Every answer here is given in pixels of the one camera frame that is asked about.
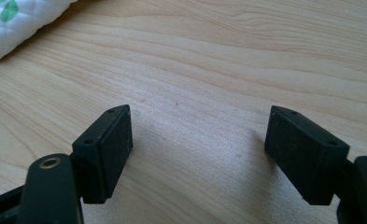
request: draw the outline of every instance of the oven mitt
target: oven mitt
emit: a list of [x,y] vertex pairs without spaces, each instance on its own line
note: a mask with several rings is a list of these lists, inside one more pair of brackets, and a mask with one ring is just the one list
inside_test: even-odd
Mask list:
[[76,0],[0,0],[0,59]]

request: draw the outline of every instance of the table surface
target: table surface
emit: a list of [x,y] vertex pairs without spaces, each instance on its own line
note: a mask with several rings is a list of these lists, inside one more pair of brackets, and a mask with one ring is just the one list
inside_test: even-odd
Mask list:
[[79,0],[0,61],[0,194],[125,104],[134,150],[86,223],[336,223],[263,144],[281,105],[367,155],[367,0]]

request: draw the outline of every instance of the screw hole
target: screw hole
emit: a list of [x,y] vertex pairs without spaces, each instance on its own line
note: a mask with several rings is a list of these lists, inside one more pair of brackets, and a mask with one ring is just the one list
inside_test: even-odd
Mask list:
[[332,140],[329,140],[328,144],[331,145],[331,146],[334,146],[334,147],[338,145],[336,142],[334,142]]
[[61,163],[61,159],[55,157],[55,158],[51,158],[51,159],[42,161],[40,163],[39,167],[41,169],[49,169],[49,168],[52,168],[54,166],[57,166],[59,163]]
[[84,144],[87,144],[87,145],[92,144],[92,143],[93,143],[92,139],[87,139],[84,141]]

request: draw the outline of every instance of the wood grain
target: wood grain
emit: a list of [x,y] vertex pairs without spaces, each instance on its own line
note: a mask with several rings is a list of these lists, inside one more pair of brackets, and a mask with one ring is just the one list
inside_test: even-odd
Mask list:
[[123,104],[134,151],[86,223],[336,223],[263,141],[282,105],[367,155],[367,0],[79,0],[0,61],[0,194]]

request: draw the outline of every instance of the green leaf print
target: green leaf print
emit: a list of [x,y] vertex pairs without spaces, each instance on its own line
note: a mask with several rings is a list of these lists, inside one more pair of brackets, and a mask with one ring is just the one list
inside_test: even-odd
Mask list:
[[11,21],[18,13],[18,6],[15,0],[9,0],[5,5],[2,13],[0,13],[0,21]]

